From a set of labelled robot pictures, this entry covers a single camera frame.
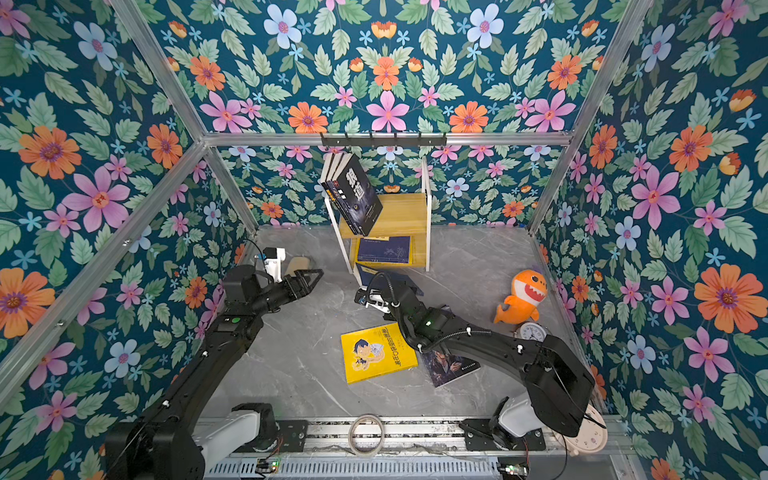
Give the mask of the navy book small label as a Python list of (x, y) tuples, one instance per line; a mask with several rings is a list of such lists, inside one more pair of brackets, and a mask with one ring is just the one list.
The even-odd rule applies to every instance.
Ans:
[[(363, 287), (367, 287), (373, 280), (373, 277), (379, 273), (379, 270), (361, 264), (356, 264), (356, 271), (357, 278), (360, 280)], [(406, 284), (409, 288), (414, 290), (418, 296), (422, 296), (424, 294), (422, 289), (408, 275), (399, 273), (397, 270), (384, 270), (384, 273), (393, 283), (401, 282)]]

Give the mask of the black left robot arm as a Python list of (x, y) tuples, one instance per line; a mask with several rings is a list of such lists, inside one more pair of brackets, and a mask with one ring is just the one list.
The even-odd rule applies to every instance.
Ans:
[(322, 276), (321, 269), (300, 269), (278, 282), (253, 265), (230, 270), (223, 282), (223, 311), (193, 360), (135, 421), (117, 423), (108, 432), (105, 477), (201, 479), (210, 461), (193, 430), (204, 407), (250, 349), (263, 317), (310, 295)]

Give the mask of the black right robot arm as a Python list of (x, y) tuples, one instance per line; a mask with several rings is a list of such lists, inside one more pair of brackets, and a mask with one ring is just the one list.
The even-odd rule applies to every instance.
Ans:
[(526, 340), (481, 328), (446, 306), (425, 306), (414, 288), (383, 272), (357, 291), (355, 302), (382, 311), (405, 343), (420, 354), (435, 351), (472, 359), (523, 385), (524, 394), (503, 400), (494, 413), (491, 428), (498, 433), (522, 438), (547, 427), (575, 438), (590, 418), (587, 409), (595, 379), (557, 336)]

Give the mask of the yellow cartoon cover book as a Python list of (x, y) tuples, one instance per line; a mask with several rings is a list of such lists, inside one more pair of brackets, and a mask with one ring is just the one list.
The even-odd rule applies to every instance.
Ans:
[(418, 366), (416, 351), (405, 342), (396, 323), (346, 333), (340, 341), (348, 384)]

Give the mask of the black book on shelf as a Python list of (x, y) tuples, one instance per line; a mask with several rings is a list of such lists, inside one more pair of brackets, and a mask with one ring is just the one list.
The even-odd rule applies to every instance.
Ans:
[(359, 230), (352, 219), (351, 211), (346, 201), (342, 198), (341, 191), (337, 186), (337, 182), (333, 179), (336, 168), (341, 164), (341, 161), (345, 158), (345, 153), (327, 153), (324, 157), (325, 162), (323, 170), (319, 179), (319, 184), (324, 188), (327, 195), (339, 210), (342, 218), (345, 220), (347, 226), (353, 235), (358, 235)]

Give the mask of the orange shark plush toy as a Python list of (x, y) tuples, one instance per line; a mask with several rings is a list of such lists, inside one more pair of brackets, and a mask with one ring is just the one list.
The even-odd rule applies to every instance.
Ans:
[(495, 323), (512, 325), (540, 320), (539, 305), (547, 297), (547, 282), (534, 270), (518, 273), (511, 282), (511, 294), (496, 309)]

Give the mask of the white alarm clock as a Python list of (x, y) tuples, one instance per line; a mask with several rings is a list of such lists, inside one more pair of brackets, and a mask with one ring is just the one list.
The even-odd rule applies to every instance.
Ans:
[(516, 334), (518, 338), (523, 340), (543, 342), (548, 336), (548, 331), (537, 322), (529, 321), (521, 324)]

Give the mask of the clear tape roll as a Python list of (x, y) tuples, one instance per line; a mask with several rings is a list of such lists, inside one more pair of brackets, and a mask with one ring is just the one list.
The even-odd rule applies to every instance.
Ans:
[(385, 424), (374, 414), (357, 417), (349, 427), (347, 442), (350, 452), (357, 457), (371, 458), (383, 449), (386, 438)]

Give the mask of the wooden white-frame bookshelf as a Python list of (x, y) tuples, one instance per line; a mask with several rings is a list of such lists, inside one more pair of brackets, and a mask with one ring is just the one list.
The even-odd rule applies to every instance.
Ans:
[[(430, 270), (432, 195), (426, 160), (421, 160), (421, 187), (419, 193), (385, 194), (381, 196), (383, 210), (373, 225), (371, 236), (410, 236), (411, 260), (407, 267)], [(342, 218), (339, 210), (322, 186), (325, 207), (338, 246), (341, 250), (344, 266), (351, 275), (356, 275), (355, 262), (359, 252), (361, 235), (353, 235)]]

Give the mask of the black hook rail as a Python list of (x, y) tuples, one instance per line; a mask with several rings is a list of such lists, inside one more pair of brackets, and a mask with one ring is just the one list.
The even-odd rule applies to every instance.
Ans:
[(394, 146), (403, 148), (441, 147), (448, 144), (446, 134), (392, 133), (392, 134), (321, 134), (321, 144), (326, 147), (378, 148)]

